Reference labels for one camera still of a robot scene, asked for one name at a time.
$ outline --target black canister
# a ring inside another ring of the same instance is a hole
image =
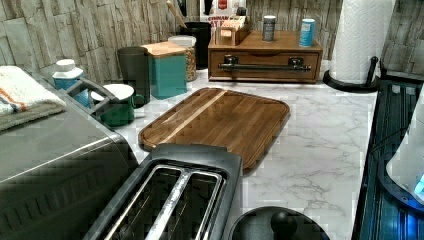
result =
[[[196,51],[197,68],[208,67],[208,46],[211,40],[212,25],[208,22],[187,22],[187,28],[181,28],[181,35],[189,35],[196,38],[194,45]]]
[[[150,80],[148,50],[144,47],[124,47],[118,49],[118,61],[124,84],[135,89],[134,94],[145,97],[144,104],[150,101]]]

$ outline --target paper towel holder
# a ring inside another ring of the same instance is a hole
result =
[[[334,79],[330,76],[330,70],[327,70],[324,73],[323,82],[327,84],[328,86],[343,91],[343,92],[350,92],[350,93],[372,93],[376,92],[380,87],[380,78],[375,76],[374,81],[372,81],[374,76],[375,67],[378,62],[378,57],[374,56],[370,59],[371,64],[370,68],[368,70],[367,75],[367,81],[362,84],[354,84],[354,83],[345,83],[341,82],[337,79]]]

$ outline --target teal canister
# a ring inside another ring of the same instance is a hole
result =
[[[314,39],[315,31],[315,20],[311,18],[305,18],[302,20],[302,26],[300,29],[299,46],[310,47],[312,46],[312,40]]]
[[[156,99],[187,92],[186,49],[172,42],[144,45],[149,51],[150,90]]]

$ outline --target marble countertop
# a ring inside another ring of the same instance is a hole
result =
[[[115,129],[130,143],[139,162],[148,152],[138,146],[138,133],[200,88],[219,87],[283,101],[290,106],[290,118],[258,167],[242,177],[242,209],[234,209],[228,225],[254,208],[281,206],[310,217],[332,240],[351,239],[376,93],[344,93],[322,82],[209,82],[207,70],[198,71],[187,87],[186,94],[152,98],[135,110],[134,122]]]

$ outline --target stovetop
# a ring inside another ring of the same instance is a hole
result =
[[[399,147],[414,112],[422,81],[395,76],[382,80],[352,239],[424,239],[424,216],[408,209],[379,185],[378,163]]]

